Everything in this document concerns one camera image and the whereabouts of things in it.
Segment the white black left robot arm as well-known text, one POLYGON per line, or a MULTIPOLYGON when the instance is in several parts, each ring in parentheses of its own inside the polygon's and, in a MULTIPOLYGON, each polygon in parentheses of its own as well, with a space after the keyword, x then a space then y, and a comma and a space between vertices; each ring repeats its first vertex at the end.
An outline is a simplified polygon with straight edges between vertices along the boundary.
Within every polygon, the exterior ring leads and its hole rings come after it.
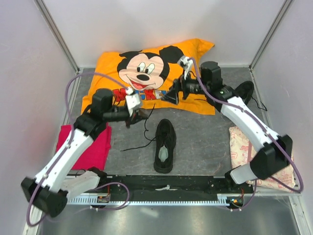
POLYGON ((64 210, 68 200, 81 193, 92 189, 105 191, 107 180, 95 167, 76 179, 66 180, 66 176, 81 155, 106 130, 109 122, 123 121, 129 127, 147 119, 141 106, 140 95, 132 88, 126 89, 123 106, 113 104, 111 90, 98 89, 92 96, 92 103, 71 126, 68 137, 50 162, 34 178, 25 177, 22 180, 21 187, 30 205, 54 218, 64 210))

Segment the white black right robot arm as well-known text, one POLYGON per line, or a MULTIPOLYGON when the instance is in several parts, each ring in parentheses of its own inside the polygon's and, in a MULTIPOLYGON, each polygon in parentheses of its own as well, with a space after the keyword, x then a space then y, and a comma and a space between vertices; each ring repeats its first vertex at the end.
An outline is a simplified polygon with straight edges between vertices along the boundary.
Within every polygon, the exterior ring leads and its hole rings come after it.
POLYGON ((178 64, 182 75, 173 81, 162 100, 177 105, 180 93, 183 99, 190 94, 204 95, 210 105, 243 132, 256 151, 250 162, 225 174, 224 187, 228 192, 236 192, 246 181, 265 180, 290 164, 291 138, 280 136, 251 112, 238 93, 223 83, 218 63, 207 61, 197 68, 193 58, 183 56, 178 64))

